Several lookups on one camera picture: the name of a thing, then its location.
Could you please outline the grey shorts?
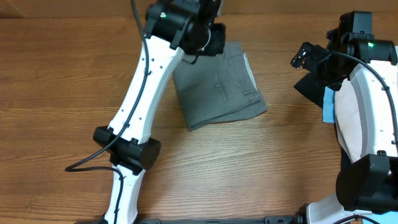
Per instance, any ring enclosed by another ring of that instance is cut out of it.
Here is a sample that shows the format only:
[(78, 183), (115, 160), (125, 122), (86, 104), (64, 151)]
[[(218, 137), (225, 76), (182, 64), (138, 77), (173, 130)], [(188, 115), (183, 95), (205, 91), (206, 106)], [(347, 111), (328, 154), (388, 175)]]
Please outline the grey shorts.
[(227, 42), (214, 57), (184, 55), (174, 83), (187, 128), (254, 118), (268, 110), (240, 42)]

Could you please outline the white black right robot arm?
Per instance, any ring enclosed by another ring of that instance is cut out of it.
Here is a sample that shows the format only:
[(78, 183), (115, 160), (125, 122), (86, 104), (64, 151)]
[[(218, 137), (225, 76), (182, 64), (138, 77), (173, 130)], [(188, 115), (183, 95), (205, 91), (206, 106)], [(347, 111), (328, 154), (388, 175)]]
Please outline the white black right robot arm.
[(373, 16), (343, 14), (326, 47), (304, 42), (291, 64), (307, 74), (295, 89), (323, 109), (331, 90), (342, 165), (335, 193), (302, 205), (292, 223), (371, 221), (397, 210), (397, 46), (377, 40)]

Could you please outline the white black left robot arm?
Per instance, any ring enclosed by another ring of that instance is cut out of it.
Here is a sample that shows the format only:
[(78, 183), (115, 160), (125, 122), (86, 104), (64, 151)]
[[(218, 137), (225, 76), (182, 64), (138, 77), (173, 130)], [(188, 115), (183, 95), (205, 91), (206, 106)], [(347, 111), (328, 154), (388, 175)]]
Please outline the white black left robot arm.
[(214, 22), (221, 0), (157, 1), (146, 11), (142, 50), (124, 101), (108, 126), (93, 139), (110, 153), (114, 172), (108, 211), (100, 223), (134, 223), (143, 176), (156, 161), (161, 143), (152, 123), (172, 72), (185, 54), (223, 53), (225, 26)]

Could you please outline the black folded garment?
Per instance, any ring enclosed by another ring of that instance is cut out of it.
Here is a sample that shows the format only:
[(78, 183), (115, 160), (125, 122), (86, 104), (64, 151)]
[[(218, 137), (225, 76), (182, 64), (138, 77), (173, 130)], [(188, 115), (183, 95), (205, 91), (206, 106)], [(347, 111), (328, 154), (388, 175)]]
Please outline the black folded garment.
[(317, 106), (321, 108), (323, 107), (325, 87), (319, 86), (317, 84), (317, 78), (315, 74), (306, 74), (294, 85), (294, 88)]

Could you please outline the light blue garment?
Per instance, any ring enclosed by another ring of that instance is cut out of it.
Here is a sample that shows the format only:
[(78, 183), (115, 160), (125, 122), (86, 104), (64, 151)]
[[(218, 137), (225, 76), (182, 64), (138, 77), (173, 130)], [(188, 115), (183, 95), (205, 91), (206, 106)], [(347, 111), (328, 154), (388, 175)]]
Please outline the light blue garment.
[(328, 87), (324, 92), (322, 116), (324, 123), (335, 123), (335, 91)]

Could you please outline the beige shorts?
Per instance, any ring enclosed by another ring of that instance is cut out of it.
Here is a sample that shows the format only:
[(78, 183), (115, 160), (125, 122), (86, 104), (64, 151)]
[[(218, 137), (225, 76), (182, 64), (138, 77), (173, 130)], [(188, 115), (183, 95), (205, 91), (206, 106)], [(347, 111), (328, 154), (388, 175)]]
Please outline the beige shorts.
[(397, 156), (386, 91), (374, 74), (361, 64), (354, 67), (340, 90), (335, 92), (335, 121), (338, 141), (351, 162), (377, 151)]

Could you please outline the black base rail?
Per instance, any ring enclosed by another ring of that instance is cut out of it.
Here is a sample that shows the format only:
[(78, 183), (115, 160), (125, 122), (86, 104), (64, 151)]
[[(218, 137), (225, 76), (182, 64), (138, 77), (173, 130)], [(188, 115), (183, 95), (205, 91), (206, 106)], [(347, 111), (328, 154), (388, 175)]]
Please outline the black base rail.
[(304, 215), (296, 213), (293, 216), (276, 215), (264, 218), (237, 218), (237, 219), (207, 219), (207, 220), (136, 220), (133, 224), (307, 224)]

